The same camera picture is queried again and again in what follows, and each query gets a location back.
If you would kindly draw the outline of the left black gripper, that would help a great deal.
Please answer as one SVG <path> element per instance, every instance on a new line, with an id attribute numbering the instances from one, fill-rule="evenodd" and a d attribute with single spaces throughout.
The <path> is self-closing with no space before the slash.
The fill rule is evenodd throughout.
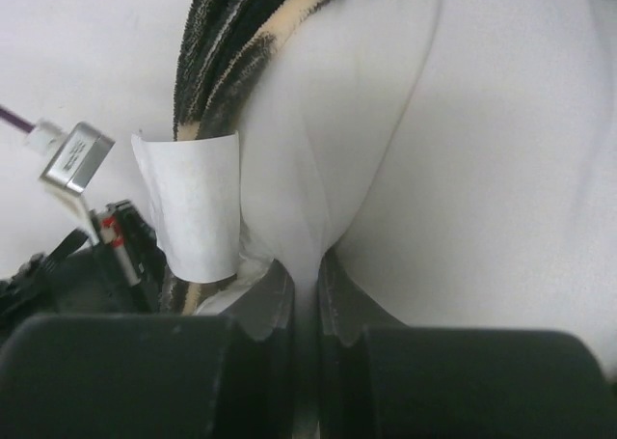
<path id="1" fill-rule="evenodd" d="M 1 281 L 1 341 L 36 314 L 156 314 L 167 262 L 128 200 L 90 213 L 98 239 L 73 230 Z"/>

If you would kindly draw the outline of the white pillow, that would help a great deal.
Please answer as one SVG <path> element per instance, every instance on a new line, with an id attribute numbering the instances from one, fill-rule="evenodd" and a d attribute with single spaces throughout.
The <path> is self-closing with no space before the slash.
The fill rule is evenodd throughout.
<path id="1" fill-rule="evenodd" d="M 614 0 L 337 0 L 240 122 L 251 248 L 411 325 L 616 336 Z"/>

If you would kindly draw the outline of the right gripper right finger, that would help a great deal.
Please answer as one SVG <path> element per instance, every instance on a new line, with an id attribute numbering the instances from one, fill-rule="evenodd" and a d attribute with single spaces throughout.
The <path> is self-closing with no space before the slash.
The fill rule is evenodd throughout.
<path id="1" fill-rule="evenodd" d="M 324 438 L 612 438 L 616 397 L 590 350 L 555 331 L 411 327 L 323 258 Z"/>

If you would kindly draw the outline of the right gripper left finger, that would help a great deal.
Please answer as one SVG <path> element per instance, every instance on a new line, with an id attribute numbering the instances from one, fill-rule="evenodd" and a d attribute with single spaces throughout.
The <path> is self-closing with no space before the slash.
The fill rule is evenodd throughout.
<path id="1" fill-rule="evenodd" d="M 5 438 L 288 438 L 292 280 L 215 316 L 33 316 L 1 350 Z"/>

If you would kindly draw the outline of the black floral plush pillowcase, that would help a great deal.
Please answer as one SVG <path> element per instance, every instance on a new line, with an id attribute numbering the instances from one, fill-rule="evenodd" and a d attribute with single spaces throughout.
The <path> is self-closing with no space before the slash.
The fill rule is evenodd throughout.
<path id="1" fill-rule="evenodd" d="M 331 23 L 347 1 L 193 0 L 176 68 L 174 138 L 248 131 L 249 231 L 303 280 L 358 205 L 325 172 L 359 102 Z"/>

